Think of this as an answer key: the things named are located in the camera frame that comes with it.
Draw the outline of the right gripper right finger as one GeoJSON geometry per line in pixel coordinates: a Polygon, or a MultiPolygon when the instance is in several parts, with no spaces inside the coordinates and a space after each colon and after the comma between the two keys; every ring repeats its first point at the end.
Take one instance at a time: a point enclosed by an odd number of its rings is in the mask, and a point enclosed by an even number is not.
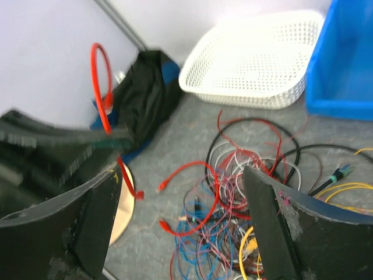
{"type": "Polygon", "coordinates": [[[243,183],[266,279],[372,279],[371,216],[248,166],[243,183]]]}

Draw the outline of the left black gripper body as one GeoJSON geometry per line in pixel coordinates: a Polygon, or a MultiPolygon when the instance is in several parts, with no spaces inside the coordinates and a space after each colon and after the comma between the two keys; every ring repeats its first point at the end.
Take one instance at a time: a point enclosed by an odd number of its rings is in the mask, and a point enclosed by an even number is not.
{"type": "Polygon", "coordinates": [[[81,186],[135,144],[126,128],[107,135],[103,129],[54,127],[8,111],[1,116],[1,215],[81,186]]]}

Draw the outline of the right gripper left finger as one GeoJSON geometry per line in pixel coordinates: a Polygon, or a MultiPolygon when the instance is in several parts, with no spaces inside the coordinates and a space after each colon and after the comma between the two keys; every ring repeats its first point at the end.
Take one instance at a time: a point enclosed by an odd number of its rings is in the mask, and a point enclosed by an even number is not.
{"type": "Polygon", "coordinates": [[[103,268],[122,177],[86,183],[1,219],[1,279],[107,279],[103,268]]]}

